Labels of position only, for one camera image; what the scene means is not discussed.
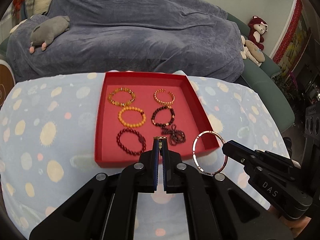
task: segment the bracelet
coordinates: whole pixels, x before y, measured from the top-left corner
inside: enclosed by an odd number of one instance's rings
[[[173,124],[171,126],[171,129],[163,128],[161,134],[167,135],[170,134],[170,140],[169,143],[172,146],[176,146],[178,143],[184,143],[186,141],[186,135],[181,130],[176,130],[177,126]]]
[[[118,92],[120,92],[120,91],[128,92],[128,93],[131,95],[132,99],[131,99],[130,101],[126,102],[126,103],[120,103],[120,102],[118,102],[118,101],[114,101],[114,100],[112,99],[112,97],[113,97],[116,93],[118,93]],[[109,97],[108,97],[108,100],[109,100],[109,102],[110,102],[111,104],[113,104],[113,105],[115,105],[115,106],[123,106],[123,107],[125,107],[125,106],[130,105],[130,104],[134,101],[135,98],[136,98],[136,95],[131,91],[131,89],[129,89],[129,88],[117,88],[115,91],[113,91],[113,92],[110,93],[110,95],[109,95]]]
[[[131,111],[137,111],[139,112],[141,115],[142,115],[142,121],[139,122],[139,123],[135,123],[135,124],[129,124],[129,123],[126,123],[123,119],[122,119],[122,113],[124,111],[127,111],[127,110],[131,110]],[[126,126],[126,127],[130,127],[130,128],[136,128],[136,127],[139,127],[139,126],[142,126],[145,122],[146,122],[146,114],[143,112],[143,110],[141,110],[140,108],[137,108],[137,107],[131,107],[131,106],[126,106],[124,108],[121,109],[121,111],[119,112],[118,114],[118,119],[120,121],[120,123],[123,124],[123,126]]]
[[[139,142],[142,144],[142,150],[139,151],[139,152],[134,152],[134,151],[131,151],[129,150],[127,147],[125,147],[121,141],[120,141],[120,137],[123,133],[125,132],[130,132],[130,133],[134,133],[138,136],[139,138]],[[121,130],[118,135],[117,135],[117,144],[120,148],[122,148],[126,153],[128,154],[131,154],[131,155],[140,155],[141,153],[143,153],[146,148],[147,148],[147,145],[146,145],[146,139],[136,130],[133,130],[133,129],[129,129],[129,128],[126,128],[126,129],[123,129]]]
[[[170,119],[170,121],[169,121],[168,123],[156,123],[156,122],[155,122],[156,114],[157,114],[159,111],[164,110],[164,109],[169,109],[169,110],[170,110],[170,112],[171,112],[171,119]],[[162,106],[162,107],[158,108],[156,111],[154,111],[154,113],[152,114],[152,117],[151,117],[151,122],[152,122],[155,126],[166,127],[166,126],[168,126],[168,125],[170,125],[170,124],[173,123],[173,121],[174,121],[174,116],[175,116],[174,110],[173,110],[173,108],[171,108],[171,106]]]
[[[170,101],[170,102],[164,102],[164,101],[160,101],[160,100],[157,98],[157,93],[159,93],[159,92],[165,92],[165,89],[158,89],[158,90],[154,93],[153,97],[154,97],[155,101],[157,101],[159,104],[164,105],[164,106],[170,106],[170,105],[173,104],[173,102],[174,102],[174,95],[173,95],[173,93],[168,92],[168,94],[169,94],[169,95],[171,96],[171,98],[172,98],[172,101]]]
[[[214,131],[204,131],[204,132],[200,133],[200,134],[196,137],[195,141],[193,142],[192,155],[193,155],[193,160],[194,160],[196,166],[198,167],[198,169],[199,169],[202,173],[204,173],[204,174],[206,174],[206,175],[213,176],[213,175],[215,175],[215,174],[217,174],[217,173],[220,173],[220,172],[225,168],[225,166],[227,165],[228,156],[225,155],[225,157],[224,157],[224,162],[223,162],[222,167],[221,167],[218,171],[216,171],[215,173],[209,173],[209,172],[204,171],[204,169],[202,169],[202,168],[200,167],[200,165],[199,165],[199,163],[198,163],[198,161],[197,161],[197,159],[196,159],[196,153],[195,153],[195,151],[196,151],[196,143],[197,143],[198,139],[199,139],[202,135],[204,135],[205,133],[211,133],[211,134],[215,135],[215,136],[218,137],[218,139],[222,142],[222,144],[225,144],[225,141],[224,141],[224,139],[223,139],[218,133],[216,133],[216,132],[214,132]]]

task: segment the light blue polka dot tablecloth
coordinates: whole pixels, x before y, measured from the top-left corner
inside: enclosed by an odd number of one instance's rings
[[[10,219],[28,239],[31,230],[95,174],[115,174],[93,159],[100,92],[105,74],[73,74],[18,83],[0,110],[0,172]],[[213,130],[251,149],[288,157],[284,142],[259,96],[224,81],[188,77]],[[221,149],[198,159],[214,172],[223,163]],[[223,173],[265,208],[269,204],[250,185],[243,166],[232,159]],[[136,240],[188,239],[183,195],[158,190],[139,194]]]

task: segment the blue gray blanket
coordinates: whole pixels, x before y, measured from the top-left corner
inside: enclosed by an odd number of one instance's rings
[[[30,33],[69,16],[70,30],[29,53]],[[17,82],[58,74],[119,71],[173,73],[233,82],[244,63],[237,25],[203,0],[52,0],[11,35],[7,60]]]

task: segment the human hand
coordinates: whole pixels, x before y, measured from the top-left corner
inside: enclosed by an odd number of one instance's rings
[[[302,216],[295,221],[289,221],[289,220],[285,219],[280,214],[280,212],[272,205],[269,207],[268,211],[270,213],[274,214],[282,223],[284,223],[287,227],[290,228],[293,237],[297,237],[303,231],[303,229],[308,225],[308,223],[311,220],[311,218],[309,218],[309,217]]]

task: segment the gold bangle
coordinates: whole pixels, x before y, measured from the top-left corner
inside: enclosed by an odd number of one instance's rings
[[[135,124],[126,123],[126,122],[122,119],[121,115],[122,115],[122,113],[123,113],[124,111],[127,111],[127,110],[139,112],[139,113],[142,115],[142,121],[139,122],[139,123],[135,123]],[[131,106],[126,106],[126,107],[122,108],[122,110],[119,112],[119,114],[118,114],[118,119],[119,119],[120,123],[123,124],[123,126],[129,127],[129,128],[136,128],[136,127],[142,126],[142,125],[146,122],[146,119],[147,119],[147,118],[146,118],[146,114],[145,114],[145,113],[143,112],[143,110],[141,110],[140,108],[131,107]]]
[[[114,100],[112,99],[112,97],[113,97],[116,93],[118,93],[118,92],[120,92],[120,91],[128,92],[128,93],[131,95],[132,99],[131,99],[130,101],[126,102],[126,103],[120,103],[120,102],[114,101]],[[113,104],[113,105],[115,105],[115,106],[123,106],[123,107],[126,107],[126,106],[130,105],[130,104],[134,101],[135,98],[136,98],[136,95],[131,91],[131,89],[129,89],[129,88],[117,88],[115,91],[113,91],[113,92],[110,93],[110,95],[109,95],[109,97],[108,97],[108,100],[109,100],[109,102],[110,102],[111,104]]]
[[[225,168],[225,166],[227,165],[228,156],[225,155],[223,165],[222,165],[222,167],[221,167],[218,171],[216,171],[216,172],[214,172],[214,173],[209,173],[209,172],[204,171],[204,169],[202,169],[202,168],[200,167],[200,165],[199,165],[199,163],[198,163],[198,161],[197,161],[197,159],[196,159],[196,153],[195,153],[195,151],[196,151],[196,143],[197,143],[198,139],[199,139],[203,134],[205,134],[205,133],[211,133],[211,134],[215,135],[215,136],[218,137],[218,139],[222,142],[222,144],[225,144],[226,142],[225,142],[224,139],[221,137],[221,135],[219,135],[218,133],[216,133],[216,132],[214,132],[214,131],[204,131],[204,132],[200,133],[200,134],[196,137],[195,141],[193,142],[193,146],[192,146],[192,156],[193,156],[193,160],[194,160],[197,168],[198,168],[202,173],[204,173],[204,174],[206,174],[206,175],[213,176],[213,175],[215,175],[215,174],[217,174],[217,173],[220,173],[220,172]]]
[[[163,106],[171,106],[172,104],[173,104],[173,102],[174,102],[174,95],[173,95],[173,93],[172,92],[168,92],[168,94],[171,96],[171,98],[172,98],[172,101],[170,101],[170,102],[164,102],[164,101],[160,101],[158,98],[157,98],[157,93],[159,93],[159,92],[165,92],[165,89],[158,89],[155,93],[154,93],[154,95],[153,95],[153,97],[155,98],[155,101],[157,101],[159,104],[161,104],[161,105],[163,105]]]

